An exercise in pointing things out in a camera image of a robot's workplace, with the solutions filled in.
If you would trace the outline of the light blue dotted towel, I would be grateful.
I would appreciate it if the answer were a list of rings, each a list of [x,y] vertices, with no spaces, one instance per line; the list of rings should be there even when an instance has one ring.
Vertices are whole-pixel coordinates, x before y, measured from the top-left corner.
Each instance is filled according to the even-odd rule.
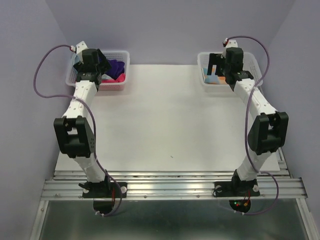
[[[76,54],[75,57],[74,57],[73,68],[76,71],[79,71],[79,69],[81,69],[82,66],[83,66],[82,57],[79,54]]]

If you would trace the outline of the orange dotted towel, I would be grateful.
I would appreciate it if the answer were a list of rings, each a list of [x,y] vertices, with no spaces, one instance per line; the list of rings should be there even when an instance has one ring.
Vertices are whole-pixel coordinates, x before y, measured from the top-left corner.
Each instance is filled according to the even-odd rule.
[[[211,75],[207,75],[208,69],[202,68],[202,78],[205,84],[212,84],[212,85],[226,85],[226,79],[224,76],[217,76],[215,75],[216,68],[215,66],[212,67]]]

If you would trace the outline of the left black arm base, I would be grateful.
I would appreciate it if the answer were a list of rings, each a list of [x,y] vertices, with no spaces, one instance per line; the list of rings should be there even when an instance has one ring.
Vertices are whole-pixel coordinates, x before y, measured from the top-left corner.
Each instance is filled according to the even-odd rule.
[[[82,188],[82,198],[93,199],[93,210],[102,217],[115,215],[127,197],[127,182],[85,182],[78,186]]]

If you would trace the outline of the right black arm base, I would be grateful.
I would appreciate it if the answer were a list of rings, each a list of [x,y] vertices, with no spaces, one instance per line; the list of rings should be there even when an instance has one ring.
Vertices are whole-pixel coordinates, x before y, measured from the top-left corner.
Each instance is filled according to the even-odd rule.
[[[232,181],[214,182],[213,194],[216,198],[229,198],[229,205],[235,212],[246,214],[251,208],[251,198],[261,195],[257,181],[235,183]]]

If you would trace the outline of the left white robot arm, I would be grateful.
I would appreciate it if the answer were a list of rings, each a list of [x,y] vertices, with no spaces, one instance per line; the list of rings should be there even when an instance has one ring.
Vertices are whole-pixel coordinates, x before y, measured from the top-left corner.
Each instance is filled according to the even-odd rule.
[[[73,159],[83,170],[87,182],[81,187],[106,197],[111,193],[110,179],[97,161],[96,124],[89,122],[93,113],[90,105],[99,90],[102,75],[110,64],[100,49],[86,48],[77,52],[80,61],[74,64],[77,71],[75,90],[70,104],[53,126],[60,152]]]

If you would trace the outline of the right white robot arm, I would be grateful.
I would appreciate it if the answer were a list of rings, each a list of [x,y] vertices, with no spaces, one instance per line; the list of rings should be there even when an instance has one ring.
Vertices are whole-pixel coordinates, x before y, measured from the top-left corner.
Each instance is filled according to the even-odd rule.
[[[246,106],[245,117],[251,117],[251,126],[245,126],[246,157],[235,170],[230,182],[231,192],[242,195],[248,183],[255,180],[266,160],[281,148],[286,140],[289,116],[276,110],[257,87],[254,76],[243,69],[244,52],[239,47],[227,47],[223,53],[210,53],[207,75],[213,66],[215,75],[224,77],[231,90]]]

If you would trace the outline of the right white plastic basket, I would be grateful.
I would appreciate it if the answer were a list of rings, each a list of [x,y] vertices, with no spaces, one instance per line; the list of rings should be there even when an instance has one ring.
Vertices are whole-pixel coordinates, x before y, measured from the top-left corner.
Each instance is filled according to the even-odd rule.
[[[217,85],[217,84],[204,83],[202,68],[208,69],[209,54],[210,54],[209,52],[200,52],[197,55],[197,72],[198,72],[199,81],[203,90],[207,93],[214,93],[214,94],[231,93],[232,95],[233,91],[227,84]],[[245,71],[249,71],[253,75],[255,81],[259,80],[262,76],[258,62],[252,53],[244,52],[243,69]]]

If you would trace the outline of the white plastic basket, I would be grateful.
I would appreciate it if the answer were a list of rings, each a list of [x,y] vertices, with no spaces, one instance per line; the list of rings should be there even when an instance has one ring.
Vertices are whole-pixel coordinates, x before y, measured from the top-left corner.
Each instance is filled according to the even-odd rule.
[[[130,54],[125,50],[102,50],[111,65],[111,69],[102,75],[99,86],[100,91],[122,91],[129,79]],[[79,61],[76,54],[73,54],[67,67],[65,83],[68,86],[75,86],[78,72],[74,64]]]
[[[214,93],[214,94],[231,93],[232,95],[233,91],[227,84],[217,85],[217,84],[204,83],[202,68],[208,69],[209,54],[210,54],[209,52],[200,52],[197,55],[197,72],[198,72],[199,81],[203,90],[207,93]],[[259,80],[262,76],[258,62],[252,53],[244,52],[243,69],[245,71],[249,71],[253,75],[255,81]]]

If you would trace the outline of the purple towel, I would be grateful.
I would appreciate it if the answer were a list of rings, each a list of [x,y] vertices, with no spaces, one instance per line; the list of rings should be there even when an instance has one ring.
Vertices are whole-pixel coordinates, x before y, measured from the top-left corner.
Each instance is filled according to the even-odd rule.
[[[111,68],[104,72],[107,76],[116,80],[121,74],[125,73],[125,63],[116,59],[107,59]]]

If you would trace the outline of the left white plastic basket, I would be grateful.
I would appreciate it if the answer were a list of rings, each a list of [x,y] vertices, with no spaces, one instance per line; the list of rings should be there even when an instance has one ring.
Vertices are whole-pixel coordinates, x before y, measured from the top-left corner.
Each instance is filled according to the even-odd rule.
[[[122,91],[129,79],[130,54],[125,50],[102,50],[111,65],[111,69],[102,75],[99,86],[100,91]],[[76,54],[73,54],[67,67],[65,83],[68,86],[75,86],[78,72],[74,64],[79,61]]]

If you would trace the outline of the pink towel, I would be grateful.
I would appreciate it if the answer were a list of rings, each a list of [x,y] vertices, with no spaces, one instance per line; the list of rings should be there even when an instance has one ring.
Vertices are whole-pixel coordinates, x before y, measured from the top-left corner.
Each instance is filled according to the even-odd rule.
[[[109,75],[104,74],[102,75],[101,82],[104,84],[113,84],[113,83],[122,83],[126,80],[126,74],[120,74],[116,79],[111,78]]]

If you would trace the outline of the aluminium mounting rail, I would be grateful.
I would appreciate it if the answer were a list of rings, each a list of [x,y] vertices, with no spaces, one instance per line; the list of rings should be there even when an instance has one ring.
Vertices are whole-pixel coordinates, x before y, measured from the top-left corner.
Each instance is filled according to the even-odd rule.
[[[212,200],[214,183],[231,180],[231,171],[112,171],[110,175],[117,182],[127,183],[127,201],[164,200]],[[260,175],[257,183],[260,199],[273,199],[276,185],[279,185],[280,199],[306,199],[304,183],[292,178],[287,170],[273,173],[276,182],[267,175]],[[80,183],[85,182],[84,173],[79,170],[55,171],[51,180],[45,181],[41,200],[80,201],[83,199]]]

